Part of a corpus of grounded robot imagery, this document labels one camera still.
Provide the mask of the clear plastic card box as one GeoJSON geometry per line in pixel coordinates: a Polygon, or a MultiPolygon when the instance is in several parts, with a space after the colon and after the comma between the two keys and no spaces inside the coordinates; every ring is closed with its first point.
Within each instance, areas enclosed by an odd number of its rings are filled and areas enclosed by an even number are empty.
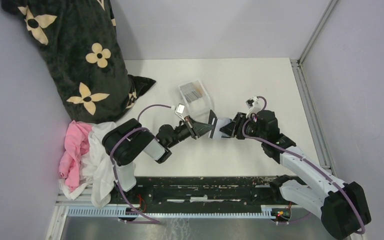
{"type": "Polygon", "coordinates": [[[210,95],[200,79],[182,83],[178,86],[181,98],[192,117],[210,113],[214,109],[210,95]]]}

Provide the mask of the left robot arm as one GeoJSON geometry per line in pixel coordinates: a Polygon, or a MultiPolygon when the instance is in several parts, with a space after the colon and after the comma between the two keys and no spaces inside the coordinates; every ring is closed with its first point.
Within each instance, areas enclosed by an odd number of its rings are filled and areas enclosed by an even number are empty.
{"type": "Polygon", "coordinates": [[[137,184],[134,160],[141,153],[162,164],[172,155],[172,147],[188,138],[196,140],[214,128],[212,124],[196,121],[188,115],[176,127],[162,125],[156,135],[135,118],[108,132],[101,144],[114,164],[118,197],[127,204],[136,200],[138,191],[134,187],[137,184]]]}

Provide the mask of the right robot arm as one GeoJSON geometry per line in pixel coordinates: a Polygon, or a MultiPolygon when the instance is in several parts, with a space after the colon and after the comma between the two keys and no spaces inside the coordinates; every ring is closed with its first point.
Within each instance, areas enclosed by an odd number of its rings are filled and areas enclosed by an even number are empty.
{"type": "Polygon", "coordinates": [[[283,134],[273,111],[239,112],[218,128],[223,137],[251,139],[261,143],[263,152],[292,171],[303,183],[288,175],[271,182],[269,199],[275,204],[295,203],[318,217],[326,231],[343,240],[352,234],[363,235],[371,221],[364,189],[347,183],[314,164],[297,144],[283,134]]]}

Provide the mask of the black card holder wallet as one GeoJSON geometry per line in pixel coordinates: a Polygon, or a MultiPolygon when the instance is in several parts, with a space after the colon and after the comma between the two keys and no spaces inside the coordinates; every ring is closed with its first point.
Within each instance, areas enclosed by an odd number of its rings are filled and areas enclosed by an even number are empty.
{"type": "Polygon", "coordinates": [[[218,118],[213,110],[209,111],[208,124],[213,126],[213,129],[209,132],[208,137],[213,140],[221,140],[223,138],[230,138],[227,134],[220,131],[221,127],[226,126],[232,121],[231,118],[222,117],[218,118]]]}

